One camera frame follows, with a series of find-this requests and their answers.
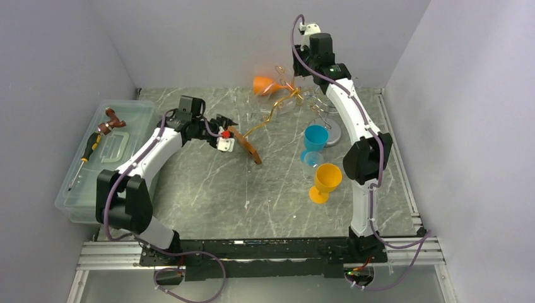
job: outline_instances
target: marble tabletop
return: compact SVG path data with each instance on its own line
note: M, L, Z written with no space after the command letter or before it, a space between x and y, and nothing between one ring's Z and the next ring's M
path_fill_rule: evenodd
M181 95L204 99L208 119L216 114L227 116L238 123L242 134L259 122L250 88L142 89L139 99L154 101L163 112L177 107ZM373 89L361 88L358 95L384 130ZM308 197L313 182L303 177L300 154L303 131L316 117L307 106L296 106L254 131L248 140L260 154L261 165L237 145L233 152L222 153L203 141L188 142L160 171L152 201L154 216L177 230L182 239L347 235L353 211L347 177L327 203L318 205ZM325 162L341 168L350 148L349 137L338 115L329 118L341 125L342 140L321 153ZM381 234L415 235L395 157L390 158L383 178L377 210Z

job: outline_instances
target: clear cup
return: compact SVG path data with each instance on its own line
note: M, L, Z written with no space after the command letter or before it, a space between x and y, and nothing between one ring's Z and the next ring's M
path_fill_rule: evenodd
M323 164L323 156L317 151L309 151L303 158L303 175L306 179L314 179L316 169Z

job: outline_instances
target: wall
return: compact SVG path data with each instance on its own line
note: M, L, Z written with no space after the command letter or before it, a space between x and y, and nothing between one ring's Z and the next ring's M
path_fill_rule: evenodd
M384 87L429 1L91 0L145 88L251 86L277 64L291 69L300 13L332 34L337 62L359 84Z
M54 207L101 98L134 86L84 0L0 9L0 301L65 302L92 229Z
M535 3L433 0L386 87L460 302L534 302Z

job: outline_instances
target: screwdriver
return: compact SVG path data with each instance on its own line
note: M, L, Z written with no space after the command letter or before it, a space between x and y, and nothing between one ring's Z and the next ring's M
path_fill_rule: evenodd
M95 151L95 149L97 148L99 142L100 142L100 131L95 131L87 139L87 145L85 146L84 154L82 155L82 157L80 159L81 160L80 167L78 167L78 171L76 172L76 175L74 175L74 179L71 182L71 184L69 185L68 191L71 191L71 189L73 188L74 183L76 182L76 179L78 178L78 175L80 174L80 171L81 171L83 165L87 161L89 161L89 157Z

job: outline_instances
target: storage box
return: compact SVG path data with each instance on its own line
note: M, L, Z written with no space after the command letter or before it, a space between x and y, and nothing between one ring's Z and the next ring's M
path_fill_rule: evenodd
M72 190L69 185L80 166L80 158L91 133L102 122L109 121L105 109L111 107L120 120L126 122L123 128L115 128L102 136L97 149L84 164ZM97 176L103 169L115 170L130 159L150 138L160 118L156 115L155 105L150 101L104 100L98 106L93 119L79 144L76 156L71 163L67 176L56 198L56 207L63 211L72 222L97 223L95 219L95 196L97 195ZM157 180L152 182L151 193Z

